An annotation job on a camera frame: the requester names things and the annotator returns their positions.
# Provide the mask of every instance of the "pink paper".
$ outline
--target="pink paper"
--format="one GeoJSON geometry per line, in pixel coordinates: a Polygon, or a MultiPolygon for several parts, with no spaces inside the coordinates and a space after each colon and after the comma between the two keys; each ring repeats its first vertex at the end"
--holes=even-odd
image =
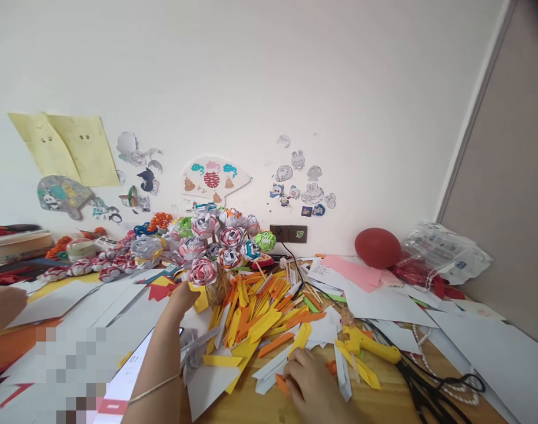
{"type": "Polygon", "coordinates": [[[335,255],[326,255],[321,264],[339,272],[367,293],[373,292],[379,286],[381,270],[348,262],[335,255]]]}

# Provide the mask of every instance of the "gray wall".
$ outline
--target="gray wall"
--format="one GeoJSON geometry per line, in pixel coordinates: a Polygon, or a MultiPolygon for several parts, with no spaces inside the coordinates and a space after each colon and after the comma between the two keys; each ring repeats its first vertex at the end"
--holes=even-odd
{"type": "Polygon", "coordinates": [[[441,222],[494,259],[464,291],[538,341],[538,4],[512,12],[441,222]]]}

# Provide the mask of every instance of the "paper rose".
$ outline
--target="paper rose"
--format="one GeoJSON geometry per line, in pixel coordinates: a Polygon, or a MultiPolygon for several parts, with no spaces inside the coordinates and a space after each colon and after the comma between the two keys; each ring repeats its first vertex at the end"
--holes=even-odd
{"type": "Polygon", "coordinates": [[[237,247],[244,240],[244,230],[239,227],[227,227],[220,232],[220,244],[227,247],[237,247]]]}
{"type": "Polygon", "coordinates": [[[181,240],[179,254],[183,258],[184,263],[190,267],[192,261],[199,258],[204,250],[206,250],[204,241],[200,240],[198,237],[187,237],[181,240]]]}
{"type": "Polygon", "coordinates": [[[218,275],[218,269],[214,262],[207,258],[196,259],[191,266],[189,279],[197,286],[206,286],[213,283],[218,275]]]}
{"type": "Polygon", "coordinates": [[[264,252],[271,251],[275,247],[277,238],[275,234],[269,231],[263,231],[255,236],[255,242],[261,247],[261,250],[264,252]]]}
{"type": "Polygon", "coordinates": [[[140,265],[143,262],[154,261],[165,249],[165,239],[157,236],[140,236],[132,241],[131,252],[135,262],[140,265]]]}
{"type": "Polygon", "coordinates": [[[220,210],[217,209],[216,203],[202,203],[194,207],[194,215],[199,217],[200,215],[208,214],[212,216],[218,216],[220,210]]]}
{"type": "Polygon", "coordinates": [[[257,233],[261,231],[261,227],[259,226],[259,222],[257,221],[257,218],[255,215],[248,215],[245,219],[245,230],[251,237],[255,237],[257,233]]]}
{"type": "Polygon", "coordinates": [[[218,259],[220,245],[218,243],[210,243],[206,248],[206,257],[210,260],[218,259]]]}
{"type": "Polygon", "coordinates": [[[240,253],[246,261],[254,260],[261,254],[261,247],[253,241],[246,241],[240,246],[240,253]]]}
{"type": "Polygon", "coordinates": [[[175,232],[183,239],[192,236],[192,221],[191,217],[184,217],[175,224],[175,232]]]}
{"type": "Polygon", "coordinates": [[[192,222],[192,232],[201,240],[206,240],[212,237],[220,229],[220,223],[215,216],[207,213],[194,217],[192,222]]]}
{"type": "Polygon", "coordinates": [[[224,227],[241,227],[245,222],[245,218],[236,209],[225,209],[220,213],[220,222],[224,227]]]}
{"type": "Polygon", "coordinates": [[[244,264],[244,258],[240,252],[231,247],[224,247],[218,255],[218,263],[222,268],[232,269],[244,264]]]}

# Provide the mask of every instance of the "bracelet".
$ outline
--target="bracelet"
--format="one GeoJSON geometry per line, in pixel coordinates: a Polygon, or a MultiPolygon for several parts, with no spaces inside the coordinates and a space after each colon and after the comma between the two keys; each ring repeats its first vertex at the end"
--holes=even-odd
{"type": "Polygon", "coordinates": [[[149,390],[146,390],[146,391],[143,392],[141,395],[138,395],[138,396],[136,396],[136,397],[130,399],[130,400],[128,401],[128,405],[131,405],[132,403],[134,403],[134,402],[136,402],[136,401],[138,401],[138,400],[140,400],[140,399],[146,397],[146,396],[149,395],[151,392],[156,391],[157,389],[159,389],[159,388],[165,386],[167,383],[172,382],[174,379],[176,379],[177,377],[180,377],[180,376],[181,376],[180,374],[175,374],[174,376],[169,377],[167,380],[163,380],[161,383],[159,383],[158,385],[156,385],[156,386],[150,388],[149,390]]]}

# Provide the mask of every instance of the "desk surface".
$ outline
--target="desk surface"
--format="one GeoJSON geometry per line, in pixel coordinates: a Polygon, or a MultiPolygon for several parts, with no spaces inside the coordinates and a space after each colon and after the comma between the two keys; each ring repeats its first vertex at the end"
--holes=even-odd
{"type": "MultiPolygon", "coordinates": [[[[258,395],[255,392],[257,380],[252,375],[282,349],[278,349],[262,359],[259,359],[256,354],[245,368],[232,395],[223,393],[198,418],[196,423],[235,424],[242,421],[244,415],[247,415],[248,423],[301,423],[302,420],[295,407],[283,396],[276,385],[266,395],[258,395]]],[[[461,376],[429,340],[424,344],[423,351],[430,366],[439,376],[461,376]]],[[[334,348],[330,344],[324,349],[317,346],[312,352],[324,362],[335,359],[334,348]]],[[[365,382],[358,384],[355,380],[353,369],[350,368],[351,388],[353,390],[350,403],[360,412],[361,422],[420,424],[409,389],[395,366],[369,352],[366,352],[364,361],[377,373],[382,390],[373,390],[365,382]]],[[[454,401],[454,403],[474,424],[489,422],[491,424],[506,424],[506,421],[482,396],[480,396],[480,404],[477,407],[468,406],[457,401],[454,401]]],[[[191,422],[186,390],[184,391],[181,414],[182,423],[191,422]]],[[[435,422],[431,416],[426,418],[429,423],[435,422]]]]}

